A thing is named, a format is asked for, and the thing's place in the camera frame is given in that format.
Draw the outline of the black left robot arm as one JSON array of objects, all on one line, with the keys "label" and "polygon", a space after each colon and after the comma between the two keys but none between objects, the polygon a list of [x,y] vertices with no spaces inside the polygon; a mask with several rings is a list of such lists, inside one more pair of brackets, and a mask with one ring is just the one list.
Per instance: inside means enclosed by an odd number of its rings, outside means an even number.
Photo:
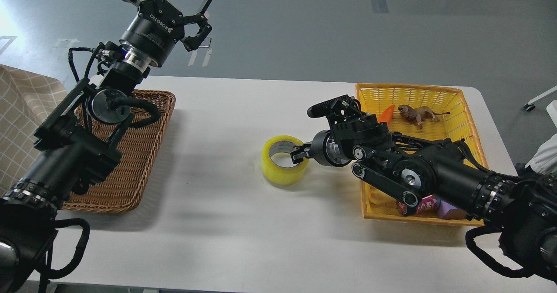
[{"label": "black left robot arm", "polygon": [[72,192],[83,195],[114,171],[128,129],[160,120],[153,103],[132,96],[151,67],[161,67],[179,42],[187,51],[202,47],[212,30],[206,15],[212,0],[188,16],[167,0],[123,1],[137,15],[118,44],[69,49],[76,86],[34,131],[38,159],[1,196],[3,293],[18,291],[34,271],[44,293],[50,280],[78,267],[90,224],[57,220],[57,212]]}]

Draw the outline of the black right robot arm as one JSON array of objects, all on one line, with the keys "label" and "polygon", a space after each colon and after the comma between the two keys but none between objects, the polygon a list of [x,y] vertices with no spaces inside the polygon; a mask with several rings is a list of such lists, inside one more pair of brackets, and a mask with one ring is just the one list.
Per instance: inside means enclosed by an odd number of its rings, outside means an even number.
[{"label": "black right robot arm", "polygon": [[294,145],[294,164],[351,165],[354,176],[416,208],[434,195],[484,225],[465,235],[467,248],[487,267],[509,278],[537,275],[556,281],[556,177],[505,175],[481,166],[468,145],[449,138],[428,141],[391,133],[360,102],[342,95],[308,109],[329,129]]}]

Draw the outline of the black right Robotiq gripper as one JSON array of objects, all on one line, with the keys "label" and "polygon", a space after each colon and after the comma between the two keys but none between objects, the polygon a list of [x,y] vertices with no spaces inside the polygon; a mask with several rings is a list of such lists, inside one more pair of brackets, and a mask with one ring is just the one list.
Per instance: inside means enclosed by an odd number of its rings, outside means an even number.
[{"label": "black right Robotiq gripper", "polygon": [[310,142],[294,144],[290,150],[293,164],[300,164],[305,159],[314,159],[321,165],[338,166],[338,146],[330,130],[318,132]]}]

